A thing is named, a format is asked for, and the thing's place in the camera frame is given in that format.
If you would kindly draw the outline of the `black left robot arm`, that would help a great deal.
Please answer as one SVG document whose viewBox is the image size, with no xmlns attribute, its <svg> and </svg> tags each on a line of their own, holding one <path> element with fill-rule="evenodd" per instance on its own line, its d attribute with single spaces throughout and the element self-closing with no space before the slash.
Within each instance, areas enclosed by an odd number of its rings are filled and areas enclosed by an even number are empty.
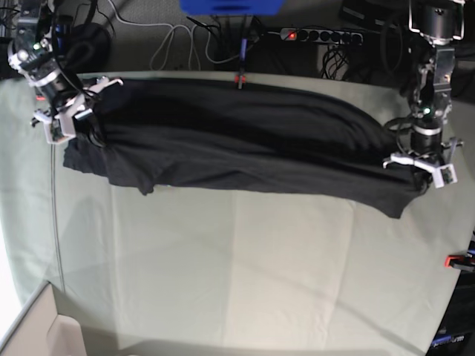
<svg viewBox="0 0 475 356">
<path fill-rule="evenodd" d="M 409 166 L 424 174 L 434 188 L 458 181 L 452 159 L 463 142 L 444 141 L 443 130 L 453 108 L 453 43 L 465 35 L 464 7 L 464 1 L 410 1 L 407 28 L 413 36 L 409 46 L 413 65 L 402 89 L 410 113 L 385 125 L 398 149 L 383 166 Z"/>
</svg>

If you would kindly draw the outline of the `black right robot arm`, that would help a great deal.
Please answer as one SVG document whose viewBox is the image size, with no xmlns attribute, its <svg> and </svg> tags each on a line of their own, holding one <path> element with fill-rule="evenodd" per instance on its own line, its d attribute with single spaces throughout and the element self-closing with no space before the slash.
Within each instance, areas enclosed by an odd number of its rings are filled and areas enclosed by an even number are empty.
<svg viewBox="0 0 475 356">
<path fill-rule="evenodd" d="M 56 32 L 58 8 L 57 2 L 20 2 L 16 35 L 8 45 L 7 61 L 48 103 L 47 109 L 35 110 L 30 120 L 31 127 L 42 126 L 48 144 L 61 145 L 84 136 L 101 148 L 106 138 L 96 106 L 107 88 L 124 82 L 103 76 L 87 85 L 65 68 L 59 57 Z"/>
</svg>

